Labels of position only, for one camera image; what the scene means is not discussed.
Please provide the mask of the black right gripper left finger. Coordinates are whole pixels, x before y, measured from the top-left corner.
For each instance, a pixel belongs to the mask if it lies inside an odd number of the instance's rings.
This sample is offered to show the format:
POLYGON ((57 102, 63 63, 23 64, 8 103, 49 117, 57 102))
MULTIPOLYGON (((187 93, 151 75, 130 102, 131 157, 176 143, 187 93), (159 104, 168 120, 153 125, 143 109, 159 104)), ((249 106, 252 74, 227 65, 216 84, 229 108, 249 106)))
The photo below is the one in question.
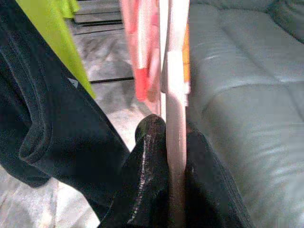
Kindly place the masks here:
POLYGON ((101 228, 167 228, 169 170, 163 119, 155 114, 142 119, 135 141, 101 228))

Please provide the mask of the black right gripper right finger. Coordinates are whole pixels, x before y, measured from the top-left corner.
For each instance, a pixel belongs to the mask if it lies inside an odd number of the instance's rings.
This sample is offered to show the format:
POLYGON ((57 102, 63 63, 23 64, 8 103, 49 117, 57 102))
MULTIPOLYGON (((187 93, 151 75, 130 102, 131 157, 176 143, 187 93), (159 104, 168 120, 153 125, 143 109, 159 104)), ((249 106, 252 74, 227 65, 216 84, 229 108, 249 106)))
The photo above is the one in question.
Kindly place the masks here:
POLYGON ((229 170, 206 137, 188 123, 187 228, 255 228, 229 170))

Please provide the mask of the black garment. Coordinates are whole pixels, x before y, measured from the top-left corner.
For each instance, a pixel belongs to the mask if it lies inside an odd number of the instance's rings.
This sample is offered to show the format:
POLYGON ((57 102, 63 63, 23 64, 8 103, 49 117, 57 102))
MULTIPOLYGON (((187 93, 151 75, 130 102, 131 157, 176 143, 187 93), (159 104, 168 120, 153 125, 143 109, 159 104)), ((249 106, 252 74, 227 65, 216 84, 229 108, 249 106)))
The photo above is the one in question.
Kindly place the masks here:
POLYGON ((0 0, 0 165, 31 187, 72 186, 103 219, 128 154, 16 0, 0 0))

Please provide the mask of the black metal drying rack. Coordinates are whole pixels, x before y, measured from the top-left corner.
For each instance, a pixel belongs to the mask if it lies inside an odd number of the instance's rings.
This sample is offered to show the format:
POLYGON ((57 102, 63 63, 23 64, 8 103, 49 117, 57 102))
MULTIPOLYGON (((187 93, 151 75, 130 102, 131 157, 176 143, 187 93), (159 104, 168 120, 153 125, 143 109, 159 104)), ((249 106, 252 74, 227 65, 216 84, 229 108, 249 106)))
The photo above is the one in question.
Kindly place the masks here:
POLYGON ((132 80, 118 0, 80 0, 71 22, 77 50, 91 84, 132 80))

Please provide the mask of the grey sofa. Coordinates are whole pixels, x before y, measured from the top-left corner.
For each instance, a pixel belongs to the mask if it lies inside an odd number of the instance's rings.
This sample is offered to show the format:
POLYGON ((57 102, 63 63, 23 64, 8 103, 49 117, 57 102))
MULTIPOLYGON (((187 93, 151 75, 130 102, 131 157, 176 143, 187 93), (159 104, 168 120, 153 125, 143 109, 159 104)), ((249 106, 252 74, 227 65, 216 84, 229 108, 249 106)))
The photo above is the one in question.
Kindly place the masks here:
POLYGON ((256 228, 304 228, 304 0, 192 0, 190 119, 256 228))

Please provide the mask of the pink patterned cloth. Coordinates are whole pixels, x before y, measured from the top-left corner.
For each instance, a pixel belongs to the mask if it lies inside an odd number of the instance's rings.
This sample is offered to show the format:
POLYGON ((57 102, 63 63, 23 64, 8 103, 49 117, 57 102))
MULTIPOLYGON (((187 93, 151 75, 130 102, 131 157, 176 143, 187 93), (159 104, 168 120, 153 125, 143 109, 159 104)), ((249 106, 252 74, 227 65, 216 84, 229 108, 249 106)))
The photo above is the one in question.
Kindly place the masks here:
POLYGON ((190 0, 120 0, 136 98, 155 114, 185 112, 190 0))

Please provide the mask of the lime green shirt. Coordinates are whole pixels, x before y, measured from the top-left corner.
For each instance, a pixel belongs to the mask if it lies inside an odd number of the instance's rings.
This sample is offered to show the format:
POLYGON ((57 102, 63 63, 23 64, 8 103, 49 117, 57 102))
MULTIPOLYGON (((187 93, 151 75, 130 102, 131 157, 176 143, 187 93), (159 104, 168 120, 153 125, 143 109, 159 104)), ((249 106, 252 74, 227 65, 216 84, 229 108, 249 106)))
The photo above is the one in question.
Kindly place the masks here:
POLYGON ((80 10, 77 0, 16 0, 51 49, 83 88, 95 98, 66 19, 80 10))

